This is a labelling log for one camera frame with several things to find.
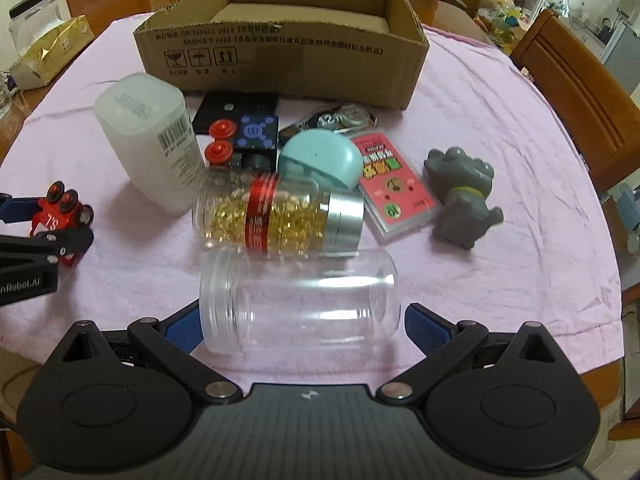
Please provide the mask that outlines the red toy block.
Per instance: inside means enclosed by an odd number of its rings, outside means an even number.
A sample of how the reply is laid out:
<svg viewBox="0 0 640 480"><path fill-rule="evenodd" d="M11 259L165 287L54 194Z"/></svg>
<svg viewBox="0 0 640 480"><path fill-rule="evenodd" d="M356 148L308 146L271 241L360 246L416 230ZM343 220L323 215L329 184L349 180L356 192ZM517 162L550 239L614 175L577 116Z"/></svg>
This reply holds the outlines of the red toy block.
<svg viewBox="0 0 640 480"><path fill-rule="evenodd" d="M66 188L62 181L53 182L37 205L29 236L43 237L43 232L52 232L66 243L58 252L60 261L69 268L76 266L94 240L92 207L81 203L78 192Z"/></svg>

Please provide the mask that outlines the clear plastic jar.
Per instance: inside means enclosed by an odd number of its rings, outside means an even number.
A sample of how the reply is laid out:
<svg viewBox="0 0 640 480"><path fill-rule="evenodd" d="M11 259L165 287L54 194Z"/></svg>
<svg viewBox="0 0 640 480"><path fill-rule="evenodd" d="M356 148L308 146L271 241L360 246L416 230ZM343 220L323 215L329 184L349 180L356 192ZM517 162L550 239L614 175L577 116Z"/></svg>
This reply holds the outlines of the clear plastic jar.
<svg viewBox="0 0 640 480"><path fill-rule="evenodd" d="M213 353L372 347L400 317L398 272L383 249L292 256L221 244L202 259L200 319Z"/></svg>

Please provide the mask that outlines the white medical container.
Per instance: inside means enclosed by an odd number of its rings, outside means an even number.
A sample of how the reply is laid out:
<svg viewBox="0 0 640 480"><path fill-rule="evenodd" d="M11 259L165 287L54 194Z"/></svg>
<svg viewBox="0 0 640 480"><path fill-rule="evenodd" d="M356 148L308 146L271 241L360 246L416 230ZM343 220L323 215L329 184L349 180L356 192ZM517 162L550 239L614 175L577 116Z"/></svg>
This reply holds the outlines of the white medical container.
<svg viewBox="0 0 640 480"><path fill-rule="evenodd" d="M183 216L205 164L182 92L135 73L102 92L93 111L130 182L166 214Z"/></svg>

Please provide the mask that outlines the grey cat figurine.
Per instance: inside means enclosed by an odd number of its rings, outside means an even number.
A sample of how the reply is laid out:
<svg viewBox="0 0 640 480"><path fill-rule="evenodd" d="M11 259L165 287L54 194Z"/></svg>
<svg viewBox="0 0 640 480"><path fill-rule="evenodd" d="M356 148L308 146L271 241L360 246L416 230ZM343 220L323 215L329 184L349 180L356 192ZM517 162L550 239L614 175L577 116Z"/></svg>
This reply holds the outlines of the grey cat figurine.
<svg viewBox="0 0 640 480"><path fill-rule="evenodd" d="M442 204L434 223L436 237L471 250L490 228L503 222L502 209L486 204L495 177L488 162L452 146L446 152L433 148L423 167L428 185Z"/></svg>

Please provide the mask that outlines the black blue toy block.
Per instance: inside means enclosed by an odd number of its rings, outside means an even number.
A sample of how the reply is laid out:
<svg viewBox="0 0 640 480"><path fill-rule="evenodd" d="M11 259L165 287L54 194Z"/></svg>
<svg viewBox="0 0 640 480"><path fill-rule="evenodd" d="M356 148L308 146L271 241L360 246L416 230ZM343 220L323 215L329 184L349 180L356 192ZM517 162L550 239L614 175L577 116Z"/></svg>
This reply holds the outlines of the black blue toy block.
<svg viewBox="0 0 640 480"><path fill-rule="evenodd" d="M279 119L274 115L221 118L208 128L213 139L204 150L209 166L237 170L276 172Z"/></svg>

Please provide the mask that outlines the pink table cloth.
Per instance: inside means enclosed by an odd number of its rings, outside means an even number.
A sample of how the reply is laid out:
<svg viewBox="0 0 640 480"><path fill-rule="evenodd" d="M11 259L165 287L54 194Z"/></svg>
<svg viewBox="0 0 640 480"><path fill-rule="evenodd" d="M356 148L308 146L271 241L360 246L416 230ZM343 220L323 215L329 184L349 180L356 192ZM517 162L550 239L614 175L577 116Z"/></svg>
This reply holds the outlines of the pink table cloth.
<svg viewBox="0 0 640 480"><path fill-rule="evenodd" d="M52 295L1 311L1 345L43 362L73 322L121 330L163 318L198 294L204 247L189 217L174 218L130 183L96 120L96 98L140 72L132 16L111 26L32 113L1 167L1 187L41 195L54 181L93 206L94 241ZM620 274L597 192L565 129L498 49L426 33L430 48L409 107L381 127L412 166L433 148L463 148L494 167L489 203L504 213L469 252L429 229L391 242L404 304L420 302L496 332L535 320L576 370L624 353Z"/></svg>

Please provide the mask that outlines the capsule bottle silver cap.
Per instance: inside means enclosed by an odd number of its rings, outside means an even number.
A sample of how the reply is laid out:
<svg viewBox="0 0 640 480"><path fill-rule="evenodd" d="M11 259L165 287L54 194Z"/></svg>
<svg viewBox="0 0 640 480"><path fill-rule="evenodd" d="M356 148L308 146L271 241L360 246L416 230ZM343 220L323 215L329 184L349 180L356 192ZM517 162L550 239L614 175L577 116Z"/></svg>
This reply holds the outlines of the capsule bottle silver cap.
<svg viewBox="0 0 640 480"><path fill-rule="evenodd" d="M192 208L195 232L263 254L353 252L360 243L360 194L309 178L211 169Z"/></svg>

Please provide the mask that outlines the pink card box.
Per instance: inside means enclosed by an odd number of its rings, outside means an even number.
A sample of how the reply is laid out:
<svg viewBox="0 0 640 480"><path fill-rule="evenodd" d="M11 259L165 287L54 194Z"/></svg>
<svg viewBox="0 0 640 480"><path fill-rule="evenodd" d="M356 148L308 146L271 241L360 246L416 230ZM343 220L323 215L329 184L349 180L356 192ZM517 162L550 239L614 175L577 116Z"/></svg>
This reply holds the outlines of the pink card box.
<svg viewBox="0 0 640 480"><path fill-rule="evenodd" d="M362 157L358 188L376 238L386 243L427 226L439 202L385 131L363 131L350 140Z"/></svg>

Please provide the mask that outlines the clear container black lid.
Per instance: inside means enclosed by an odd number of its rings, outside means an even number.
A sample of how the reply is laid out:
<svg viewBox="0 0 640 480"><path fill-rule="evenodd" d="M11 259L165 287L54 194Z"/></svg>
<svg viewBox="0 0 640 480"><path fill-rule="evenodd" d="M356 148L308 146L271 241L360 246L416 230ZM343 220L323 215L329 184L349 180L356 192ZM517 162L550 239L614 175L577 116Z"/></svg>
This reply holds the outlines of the clear container black lid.
<svg viewBox="0 0 640 480"><path fill-rule="evenodd" d="M58 0L22 0L9 10L9 32L17 55L64 23Z"/></svg>

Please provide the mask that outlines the black flat square case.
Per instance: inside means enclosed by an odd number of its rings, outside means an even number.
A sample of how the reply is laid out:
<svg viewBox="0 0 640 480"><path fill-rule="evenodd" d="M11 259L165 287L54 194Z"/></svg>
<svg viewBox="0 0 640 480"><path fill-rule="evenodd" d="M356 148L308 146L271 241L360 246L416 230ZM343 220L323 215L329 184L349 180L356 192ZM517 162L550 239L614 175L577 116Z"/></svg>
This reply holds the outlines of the black flat square case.
<svg viewBox="0 0 640 480"><path fill-rule="evenodd" d="M274 115L279 103L277 93L211 91L207 92L192 119L195 134L207 136L209 126L218 119L239 122L244 115Z"/></svg>

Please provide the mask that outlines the teal earbud case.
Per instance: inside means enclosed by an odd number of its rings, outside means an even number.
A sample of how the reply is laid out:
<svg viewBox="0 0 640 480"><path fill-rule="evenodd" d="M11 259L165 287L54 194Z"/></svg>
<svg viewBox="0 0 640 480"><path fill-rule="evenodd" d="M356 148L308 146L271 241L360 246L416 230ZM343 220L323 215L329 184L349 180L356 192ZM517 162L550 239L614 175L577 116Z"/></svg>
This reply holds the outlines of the teal earbud case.
<svg viewBox="0 0 640 480"><path fill-rule="evenodd" d="M322 188L352 191L362 174L363 158L347 136L324 129L297 133L284 144L278 160L278 173L285 177L304 177Z"/></svg>

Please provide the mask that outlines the wooden chair right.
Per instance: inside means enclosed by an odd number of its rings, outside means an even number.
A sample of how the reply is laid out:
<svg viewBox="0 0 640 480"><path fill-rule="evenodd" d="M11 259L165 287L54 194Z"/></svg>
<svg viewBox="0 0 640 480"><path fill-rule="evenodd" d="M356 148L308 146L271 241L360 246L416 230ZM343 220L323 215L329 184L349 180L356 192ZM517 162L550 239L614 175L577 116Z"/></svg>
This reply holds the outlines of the wooden chair right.
<svg viewBox="0 0 640 480"><path fill-rule="evenodd" d="M561 119L600 193L639 168L639 107L550 10L510 54Z"/></svg>

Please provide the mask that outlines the cardboard box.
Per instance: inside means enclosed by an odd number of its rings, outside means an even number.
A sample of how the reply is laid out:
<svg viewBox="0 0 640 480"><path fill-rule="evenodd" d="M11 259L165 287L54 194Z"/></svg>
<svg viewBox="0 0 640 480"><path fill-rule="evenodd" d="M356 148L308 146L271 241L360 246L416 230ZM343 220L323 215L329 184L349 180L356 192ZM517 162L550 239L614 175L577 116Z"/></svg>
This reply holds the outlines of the cardboard box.
<svg viewBox="0 0 640 480"><path fill-rule="evenodd" d="M134 31L145 71L185 92L277 92L408 107L428 51L408 0L178 0Z"/></svg>

